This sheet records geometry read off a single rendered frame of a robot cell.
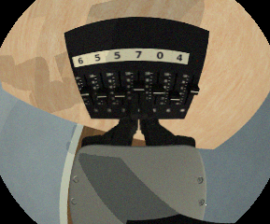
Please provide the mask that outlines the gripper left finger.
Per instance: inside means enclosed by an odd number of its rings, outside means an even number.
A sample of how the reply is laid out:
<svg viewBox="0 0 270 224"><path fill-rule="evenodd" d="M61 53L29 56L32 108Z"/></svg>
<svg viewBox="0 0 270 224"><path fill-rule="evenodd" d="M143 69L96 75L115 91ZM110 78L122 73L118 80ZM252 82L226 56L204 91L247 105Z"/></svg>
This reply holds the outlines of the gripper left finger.
<svg viewBox="0 0 270 224"><path fill-rule="evenodd" d="M84 137L81 142L81 147L93 144L131 146L136 131L138 131L138 93L132 91L132 102L126 101L124 117L120 118L119 123L103 135L99 134Z"/></svg>

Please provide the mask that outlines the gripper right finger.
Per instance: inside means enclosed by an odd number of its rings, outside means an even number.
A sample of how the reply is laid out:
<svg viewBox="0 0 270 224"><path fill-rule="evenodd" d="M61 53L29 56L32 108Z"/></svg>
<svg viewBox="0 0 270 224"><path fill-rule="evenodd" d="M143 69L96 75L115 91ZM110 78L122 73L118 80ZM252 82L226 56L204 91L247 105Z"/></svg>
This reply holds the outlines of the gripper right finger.
<svg viewBox="0 0 270 224"><path fill-rule="evenodd" d="M139 131L144 135L146 146L188 145L195 147L195 140L189 136L174 135L153 116L152 101L145 93L139 93Z"/></svg>

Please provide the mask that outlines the black lighting desk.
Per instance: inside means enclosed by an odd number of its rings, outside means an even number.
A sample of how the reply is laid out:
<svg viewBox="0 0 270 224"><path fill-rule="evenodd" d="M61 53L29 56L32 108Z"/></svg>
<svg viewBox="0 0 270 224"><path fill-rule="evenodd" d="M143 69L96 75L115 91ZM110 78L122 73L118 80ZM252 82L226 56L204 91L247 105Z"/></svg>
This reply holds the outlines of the black lighting desk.
<svg viewBox="0 0 270 224"><path fill-rule="evenodd" d="M145 91L154 117L185 119L200 90L208 38L203 28L152 17L97 21L64 33L91 119L120 119L132 90L138 93L138 119L139 93Z"/></svg>

